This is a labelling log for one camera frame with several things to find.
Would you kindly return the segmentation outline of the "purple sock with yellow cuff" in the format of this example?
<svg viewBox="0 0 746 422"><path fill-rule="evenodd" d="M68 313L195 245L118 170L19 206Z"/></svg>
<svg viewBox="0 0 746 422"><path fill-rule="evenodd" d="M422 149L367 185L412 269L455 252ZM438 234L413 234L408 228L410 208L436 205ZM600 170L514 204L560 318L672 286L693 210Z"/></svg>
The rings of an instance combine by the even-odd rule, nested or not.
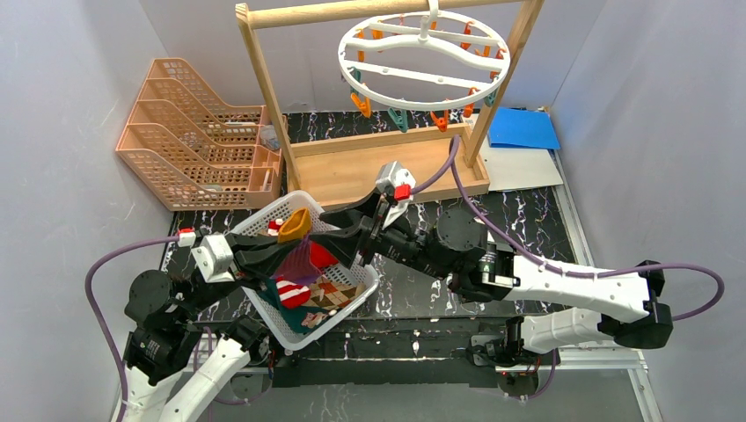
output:
<svg viewBox="0 0 746 422"><path fill-rule="evenodd" d="M310 243L308 235L311 233L312 220L311 211L307 207L302 207L294 211L290 217L279 225L277 237L280 242L291 240L301 240L297 246L286 258L294 258L304 270L304 278L298 281L291 281L302 286L309 286L316 282L322 275L321 271L313 266L310 262Z"/></svg>

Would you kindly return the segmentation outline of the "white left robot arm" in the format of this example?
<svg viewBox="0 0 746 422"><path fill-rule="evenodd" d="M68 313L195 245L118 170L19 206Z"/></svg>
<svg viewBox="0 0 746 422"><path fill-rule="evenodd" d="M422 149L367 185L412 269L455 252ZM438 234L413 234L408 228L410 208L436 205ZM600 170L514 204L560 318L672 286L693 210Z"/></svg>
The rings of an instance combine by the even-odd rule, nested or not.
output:
<svg viewBox="0 0 746 422"><path fill-rule="evenodd" d="M216 329L216 349L173 394L204 333L199 314L240 288L258 289L301 245L200 230L182 230L173 241L194 253L196 266L186 279L148 270L130 285L124 313L136 328L122 357L119 421L195 421L268 334L266 324L249 316Z"/></svg>

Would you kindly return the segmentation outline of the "wooden hanger rack stand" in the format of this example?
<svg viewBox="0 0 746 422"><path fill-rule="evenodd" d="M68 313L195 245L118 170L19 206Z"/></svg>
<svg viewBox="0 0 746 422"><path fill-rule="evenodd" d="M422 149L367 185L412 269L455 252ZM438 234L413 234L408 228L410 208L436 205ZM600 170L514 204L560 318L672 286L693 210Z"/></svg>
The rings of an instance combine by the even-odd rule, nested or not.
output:
<svg viewBox="0 0 746 422"><path fill-rule="evenodd" d="M271 117L279 118L281 109L263 55L258 30L354 19L355 24L375 16L425 11L433 1L341 1L322 4L280 7L253 11L247 4L237 4L235 15L257 77L261 94ZM460 1L436 1L440 10L460 13ZM444 160L448 140L458 135L456 165L466 172L466 189L470 194L485 193L489 177L480 162L480 147L498 111L508 84L514 75L524 47L543 8L540 1L523 1L512 25L508 43L512 65L508 77L495 94L475 103L470 118L462 116L463 108L450 111L445 133L435 124L414 128L406 133L398 129L373 135L352 135L319 142L294 144L285 129L278 139L285 156L290 190L310 193L325 207L338 207L362 197L369 189L378 168L390 161L406 160L418 176L434 170Z"/></svg>

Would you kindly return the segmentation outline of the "white round clip hanger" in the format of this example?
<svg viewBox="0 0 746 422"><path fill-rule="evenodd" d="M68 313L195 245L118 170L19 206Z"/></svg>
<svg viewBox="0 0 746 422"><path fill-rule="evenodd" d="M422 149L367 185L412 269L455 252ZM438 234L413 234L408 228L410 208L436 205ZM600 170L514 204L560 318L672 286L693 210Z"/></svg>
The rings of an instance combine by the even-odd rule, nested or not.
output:
<svg viewBox="0 0 746 422"><path fill-rule="evenodd" d="M412 111L463 108L495 94L508 77L506 40L483 22L440 10L367 18L340 39L340 72L370 102ZM472 87L479 91L468 96Z"/></svg>

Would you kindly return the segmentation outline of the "white plastic laundry basket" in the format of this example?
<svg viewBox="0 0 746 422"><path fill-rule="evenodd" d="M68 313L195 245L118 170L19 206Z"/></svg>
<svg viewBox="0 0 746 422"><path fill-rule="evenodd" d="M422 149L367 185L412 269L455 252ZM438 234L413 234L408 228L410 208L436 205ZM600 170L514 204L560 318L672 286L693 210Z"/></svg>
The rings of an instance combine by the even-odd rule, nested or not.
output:
<svg viewBox="0 0 746 422"><path fill-rule="evenodd" d="M274 231L278 220L288 220L298 209L309 211L311 231L333 228L319 220L323 208L308 193L295 191L252 213L230 231L267 235ZM379 286L378 272L371 265L347 268L334 264L313 247L308 255L311 263L323 264L316 268L314 279L300 283L287 277L273 278L260 291L245 290L253 309L282 347L290 351L301 350L321 338L365 304Z"/></svg>

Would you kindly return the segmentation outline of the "red white striped sock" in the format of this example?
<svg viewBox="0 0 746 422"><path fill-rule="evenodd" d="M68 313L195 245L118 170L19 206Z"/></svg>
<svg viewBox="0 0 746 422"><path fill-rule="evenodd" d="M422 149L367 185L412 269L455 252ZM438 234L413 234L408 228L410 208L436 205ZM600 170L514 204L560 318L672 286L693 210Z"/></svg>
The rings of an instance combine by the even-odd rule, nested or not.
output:
<svg viewBox="0 0 746 422"><path fill-rule="evenodd" d="M318 269L311 263L310 231L311 218L304 210L267 226L267 233L275 236L280 246L291 246L273 274L279 301L287 309L298 308L310 299L309 285L318 277Z"/></svg>

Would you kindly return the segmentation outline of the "argyle brown sock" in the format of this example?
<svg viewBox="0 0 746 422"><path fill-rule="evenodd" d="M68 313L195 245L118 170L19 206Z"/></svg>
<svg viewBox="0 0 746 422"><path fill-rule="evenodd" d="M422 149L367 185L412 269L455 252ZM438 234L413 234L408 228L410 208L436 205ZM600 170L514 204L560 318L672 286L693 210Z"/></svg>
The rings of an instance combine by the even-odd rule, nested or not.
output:
<svg viewBox="0 0 746 422"><path fill-rule="evenodd" d="M364 283L349 285L321 276L315 283L309 285L311 296L303 303L303 306L321 308L328 311L344 309L360 296L365 289L366 286Z"/></svg>

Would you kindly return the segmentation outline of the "dark green sock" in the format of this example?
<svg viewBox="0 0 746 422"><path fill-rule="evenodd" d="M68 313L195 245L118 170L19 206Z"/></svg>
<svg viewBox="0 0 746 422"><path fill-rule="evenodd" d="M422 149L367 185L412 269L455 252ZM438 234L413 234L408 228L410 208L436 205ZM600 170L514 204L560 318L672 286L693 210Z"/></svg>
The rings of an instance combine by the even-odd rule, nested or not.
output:
<svg viewBox="0 0 746 422"><path fill-rule="evenodd" d="M329 317L325 309L303 306L310 296L308 287L288 280L270 280L259 293L293 332L302 334L314 331Z"/></svg>

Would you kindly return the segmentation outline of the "peach plastic file organizer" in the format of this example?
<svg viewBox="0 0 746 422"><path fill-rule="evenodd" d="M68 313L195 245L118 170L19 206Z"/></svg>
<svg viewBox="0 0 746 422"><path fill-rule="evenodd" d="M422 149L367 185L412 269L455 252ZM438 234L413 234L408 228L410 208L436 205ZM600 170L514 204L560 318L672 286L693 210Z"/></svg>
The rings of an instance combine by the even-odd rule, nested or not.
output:
<svg viewBox="0 0 746 422"><path fill-rule="evenodd" d="M170 211L261 208L280 195L282 151L263 105L225 103L184 59L152 61L117 156Z"/></svg>

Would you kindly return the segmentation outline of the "orange front-left clothes peg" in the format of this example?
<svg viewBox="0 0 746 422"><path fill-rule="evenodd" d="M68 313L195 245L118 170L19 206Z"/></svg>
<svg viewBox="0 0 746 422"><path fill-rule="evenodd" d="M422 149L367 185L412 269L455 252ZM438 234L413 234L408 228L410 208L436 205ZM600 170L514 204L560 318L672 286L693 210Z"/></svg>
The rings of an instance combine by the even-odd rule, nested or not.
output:
<svg viewBox="0 0 746 422"><path fill-rule="evenodd" d="M372 114L370 99L362 95L355 87L350 87L350 98L359 113L365 118Z"/></svg>

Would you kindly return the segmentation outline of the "teal front clothes peg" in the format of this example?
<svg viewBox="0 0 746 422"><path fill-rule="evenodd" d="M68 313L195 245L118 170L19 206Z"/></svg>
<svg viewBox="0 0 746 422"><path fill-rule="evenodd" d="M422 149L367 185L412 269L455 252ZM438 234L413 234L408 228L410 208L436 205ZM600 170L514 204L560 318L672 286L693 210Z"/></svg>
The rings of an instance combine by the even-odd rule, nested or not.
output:
<svg viewBox="0 0 746 422"><path fill-rule="evenodd" d="M408 114L406 110L389 107L387 113L393 124L401 133L406 133L408 131Z"/></svg>

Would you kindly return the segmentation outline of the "orange front-centre clothes peg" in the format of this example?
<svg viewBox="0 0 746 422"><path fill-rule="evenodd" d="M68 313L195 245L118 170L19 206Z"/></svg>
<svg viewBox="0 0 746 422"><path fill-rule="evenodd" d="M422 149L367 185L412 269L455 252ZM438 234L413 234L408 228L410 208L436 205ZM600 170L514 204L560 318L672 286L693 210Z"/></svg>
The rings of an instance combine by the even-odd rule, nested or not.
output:
<svg viewBox="0 0 746 422"><path fill-rule="evenodd" d="M430 118L435 124L435 127L440 132L445 133L448 130L448 126L450 123L450 111L445 110L442 111L440 114L438 114L436 111L430 111L429 114Z"/></svg>

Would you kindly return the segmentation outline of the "white paper sheet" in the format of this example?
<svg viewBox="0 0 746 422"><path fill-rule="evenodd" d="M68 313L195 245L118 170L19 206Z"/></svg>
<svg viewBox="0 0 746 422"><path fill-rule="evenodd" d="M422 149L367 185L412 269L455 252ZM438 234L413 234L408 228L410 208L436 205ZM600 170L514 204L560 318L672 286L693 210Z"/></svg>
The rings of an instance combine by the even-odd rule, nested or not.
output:
<svg viewBox="0 0 746 422"><path fill-rule="evenodd" d="M491 192L519 191L564 183L552 158L552 149L492 148L488 131L480 147Z"/></svg>

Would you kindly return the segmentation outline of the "orange front-right clothes peg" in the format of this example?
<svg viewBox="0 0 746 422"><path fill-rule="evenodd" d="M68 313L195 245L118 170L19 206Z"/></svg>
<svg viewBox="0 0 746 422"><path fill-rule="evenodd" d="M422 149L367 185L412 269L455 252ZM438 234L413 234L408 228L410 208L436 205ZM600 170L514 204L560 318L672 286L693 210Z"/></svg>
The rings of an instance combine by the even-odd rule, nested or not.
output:
<svg viewBox="0 0 746 422"><path fill-rule="evenodd" d="M468 92L468 96L471 97L473 94L477 93L478 91L479 91L478 88L472 87ZM475 105L474 102L464 105L462 116L465 118L470 118L473 114L474 105Z"/></svg>

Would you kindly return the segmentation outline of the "blue folder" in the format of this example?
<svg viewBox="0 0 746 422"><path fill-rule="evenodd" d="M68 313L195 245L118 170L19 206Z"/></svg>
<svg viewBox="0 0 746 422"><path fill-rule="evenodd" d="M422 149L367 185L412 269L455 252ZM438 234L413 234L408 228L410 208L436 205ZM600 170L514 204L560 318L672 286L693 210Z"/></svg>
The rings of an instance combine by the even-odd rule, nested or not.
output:
<svg viewBox="0 0 746 422"><path fill-rule="evenodd" d="M560 149L546 112L501 107L488 130L492 148Z"/></svg>

